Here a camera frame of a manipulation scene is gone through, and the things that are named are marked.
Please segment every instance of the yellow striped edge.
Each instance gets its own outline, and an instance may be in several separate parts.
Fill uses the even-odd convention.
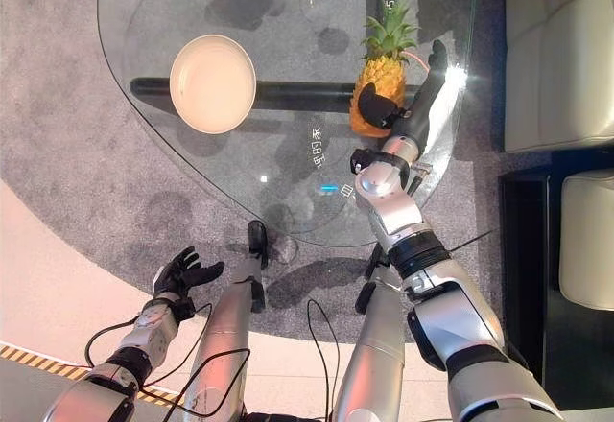
[[[87,366],[80,366],[78,364],[65,362],[63,360],[58,360],[56,358],[49,357],[43,354],[39,354],[32,350],[18,347],[16,345],[13,345],[11,343],[7,343],[1,340],[0,340],[0,358],[3,358],[5,360],[10,360],[12,362],[17,362],[20,364],[25,364],[29,367],[34,367],[36,369],[47,371],[52,374],[57,374],[59,376],[71,379],[73,381],[78,381],[79,379],[84,377],[89,371],[89,367]],[[148,388],[148,392],[155,396],[159,396],[160,398],[164,398],[165,400],[171,401],[171,402],[175,401],[175,398],[177,398],[176,393],[165,391],[165,390],[160,390],[157,387]],[[142,393],[140,391],[138,393],[137,398],[139,400],[151,402],[159,406],[166,406],[166,407],[171,406],[169,403],[167,403],[164,400],[153,398],[152,396],[146,395],[145,393]]]

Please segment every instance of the white sofa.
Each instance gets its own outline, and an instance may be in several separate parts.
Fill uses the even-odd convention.
[[[506,3],[506,151],[614,144],[614,0]]]
[[[614,310],[614,170],[565,178],[560,230],[562,294],[584,307]]]

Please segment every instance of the beige floor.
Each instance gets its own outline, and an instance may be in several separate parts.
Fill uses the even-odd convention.
[[[4,183],[0,185],[0,340],[70,363],[83,363],[83,346],[91,334],[132,317],[150,298],[96,266],[53,234]],[[179,363],[198,335],[201,318],[186,321],[170,347],[166,365]],[[103,336],[92,350],[99,361],[113,350],[121,332]],[[316,347],[251,333],[246,405],[250,410],[289,412],[304,417],[323,415],[323,370]],[[329,369],[335,350],[325,343]],[[341,370],[352,346],[342,344]],[[189,365],[165,382],[177,390]],[[413,422],[449,417],[445,374],[406,346],[403,398],[399,420]]]

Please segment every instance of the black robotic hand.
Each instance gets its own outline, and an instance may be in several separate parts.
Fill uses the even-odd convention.
[[[204,285],[218,278],[224,271],[224,262],[203,267],[193,246],[185,248],[164,266],[153,282],[153,295],[175,293],[180,298],[188,296],[190,288]]]

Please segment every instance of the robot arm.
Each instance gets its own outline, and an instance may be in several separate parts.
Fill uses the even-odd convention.
[[[423,88],[443,84],[447,59],[439,45],[434,44],[432,72]],[[381,152],[353,155],[357,203],[414,303],[408,322],[420,354],[448,373],[454,420],[561,420],[530,372],[506,355],[499,320],[407,192],[409,171],[428,137],[429,114],[421,108],[430,107],[429,101],[417,98],[410,109],[412,116],[405,118],[405,110],[376,95],[374,89],[366,87],[361,94],[361,111],[370,123],[391,126],[392,137]]]
[[[134,398],[152,371],[164,363],[179,324],[195,314],[191,287],[222,274],[224,263],[202,267],[192,246],[162,267],[153,282],[153,299],[145,304],[134,328],[104,363],[75,383],[44,416],[44,422],[125,422]]]

